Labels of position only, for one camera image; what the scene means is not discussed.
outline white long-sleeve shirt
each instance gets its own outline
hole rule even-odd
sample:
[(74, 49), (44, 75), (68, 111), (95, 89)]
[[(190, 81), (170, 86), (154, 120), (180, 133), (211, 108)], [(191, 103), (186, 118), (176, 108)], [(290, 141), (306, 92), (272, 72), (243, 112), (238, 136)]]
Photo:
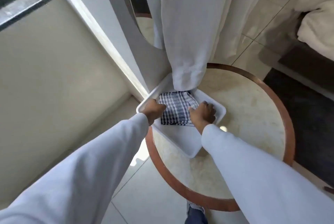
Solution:
[[(147, 132), (142, 113), (120, 121), (0, 211), (0, 224), (100, 223)], [(333, 222), (334, 201), (283, 162), (215, 125), (202, 144), (250, 224)]]

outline blue jeans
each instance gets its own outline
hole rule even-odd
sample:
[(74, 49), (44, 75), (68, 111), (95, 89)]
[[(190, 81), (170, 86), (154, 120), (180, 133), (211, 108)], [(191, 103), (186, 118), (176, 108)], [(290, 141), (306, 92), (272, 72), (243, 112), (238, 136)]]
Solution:
[(208, 224), (208, 221), (202, 211), (190, 207), (184, 224)]

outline marble tabletop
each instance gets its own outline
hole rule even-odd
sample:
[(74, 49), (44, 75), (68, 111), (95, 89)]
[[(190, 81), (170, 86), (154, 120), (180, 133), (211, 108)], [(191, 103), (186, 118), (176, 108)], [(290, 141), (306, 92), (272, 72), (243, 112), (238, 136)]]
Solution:
[[(270, 92), (267, 86), (263, 88), (264, 83), (256, 77), (245, 74), (240, 69), (235, 70), (231, 66), (220, 67), (225, 69), (207, 69), (198, 87), (226, 107), (227, 113), (218, 126), (280, 160), (285, 158), (285, 161), (291, 165), (294, 153), (294, 133), (291, 120), (278, 97)], [(288, 150), (286, 150), (287, 139), (289, 140)], [(194, 198), (200, 195), (201, 200), (197, 203), (211, 209), (238, 210), (237, 207), (224, 206), (224, 204), (237, 205), (212, 157), (203, 148), (195, 158), (188, 159), (154, 129), (153, 141), (154, 144), (151, 144), (151, 147), (148, 145), (152, 161), (161, 174), (162, 169), (167, 169), (168, 175), (162, 174), (162, 176), (178, 193), (192, 201), (195, 201)], [(175, 182), (170, 182), (169, 176), (173, 176), (174, 181), (181, 183), (182, 189), (177, 188)], [(212, 198), (215, 199), (214, 205), (209, 202)]]

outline folded cloth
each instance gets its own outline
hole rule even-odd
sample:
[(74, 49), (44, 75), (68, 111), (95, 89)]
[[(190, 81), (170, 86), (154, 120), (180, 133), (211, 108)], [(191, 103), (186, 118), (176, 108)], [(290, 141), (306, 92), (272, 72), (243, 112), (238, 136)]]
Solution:
[(176, 91), (159, 95), (159, 103), (166, 109), (161, 116), (162, 125), (194, 126), (190, 120), (188, 107), (196, 109), (198, 103), (190, 91)]

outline white wall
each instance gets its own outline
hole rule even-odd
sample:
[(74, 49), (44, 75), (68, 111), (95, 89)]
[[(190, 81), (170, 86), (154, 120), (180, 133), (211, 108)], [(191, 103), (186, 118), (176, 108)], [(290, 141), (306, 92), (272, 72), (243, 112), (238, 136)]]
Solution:
[(0, 32), (0, 205), (80, 141), (128, 89), (66, 0)]
[(171, 71), (166, 52), (146, 41), (124, 0), (68, 1), (136, 87), (150, 92)]

